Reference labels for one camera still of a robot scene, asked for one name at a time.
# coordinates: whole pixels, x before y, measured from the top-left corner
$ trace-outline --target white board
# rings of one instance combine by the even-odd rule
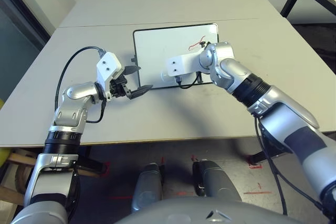
[[[153,88],[177,86],[174,77],[169,77],[165,69],[168,58],[196,52],[199,42],[218,42],[217,24],[202,24],[169,28],[136,30],[133,33],[135,62],[141,67],[140,85],[153,85]],[[195,73],[182,76],[182,85],[191,84]],[[210,83],[210,77],[202,74],[203,83]]]

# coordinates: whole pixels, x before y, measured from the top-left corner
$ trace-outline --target red tape mark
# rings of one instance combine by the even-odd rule
[[[111,196],[109,199],[132,199],[133,196]]]
[[[248,191],[244,194],[271,194],[271,191]]]
[[[248,167],[250,169],[262,169],[263,168],[262,165],[251,165],[251,164],[248,164]]]
[[[192,196],[194,195],[193,191],[178,191],[176,194],[176,196]]]
[[[100,174],[100,177],[107,177],[110,174],[110,162],[105,162],[104,163],[106,165],[106,172],[103,174]]]
[[[191,47],[194,47],[194,46],[198,45],[199,43],[201,43],[204,37],[205,37],[205,35],[201,38],[201,40],[200,40],[199,42],[197,42],[197,43],[195,43],[195,44],[189,46],[189,47],[188,47],[188,51],[190,51],[190,48],[191,48]]]

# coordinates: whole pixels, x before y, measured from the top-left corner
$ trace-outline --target floor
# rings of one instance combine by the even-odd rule
[[[294,28],[336,73],[336,25],[294,25]],[[246,162],[246,155],[259,151],[253,137],[93,146],[90,157],[108,162],[109,173],[103,178],[81,178],[80,202],[71,224],[96,223],[97,220],[114,223],[129,215],[137,177],[150,162],[165,164],[164,198],[195,196],[192,157],[207,158],[221,166],[244,202],[281,213],[278,190],[267,162],[257,167]],[[279,156],[275,163],[293,184],[316,198],[293,155]],[[281,185],[289,216],[304,223],[328,223],[309,201],[287,184],[281,182]]]

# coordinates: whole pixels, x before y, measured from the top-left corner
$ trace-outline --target cable connector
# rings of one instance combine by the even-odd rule
[[[106,50],[103,48],[98,49],[100,59],[106,54]]]
[[[182,77],[181,76],[175,76],[175,81],[176,81],[177,84],[181,84]]]

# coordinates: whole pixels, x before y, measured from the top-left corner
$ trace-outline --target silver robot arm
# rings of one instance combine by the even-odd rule
[[[329,215],[336,212],[336,141],[319,131],[314,116],[276,86],[270,86],[234,59],[227,42],[208,44],[199,52],[170,58],[170,76],[210,74],[212,82],[242,102],[260,119],[262,134],[275,146],[295,153]]]
[[[145,94],[152,86],[135,91],[127,88],[125,75],[140,67],[122,67],[110,52],[97,63],[97,82],[68,87],[62,93],[62,104],[55,111],[43,153],[37,157],[24,198],[25,208],[12,223],[68,223],[79,196],[76,169],[78,148],[88,117],[88,109],[102,101],[102,113],[112,97],[129,99]]]

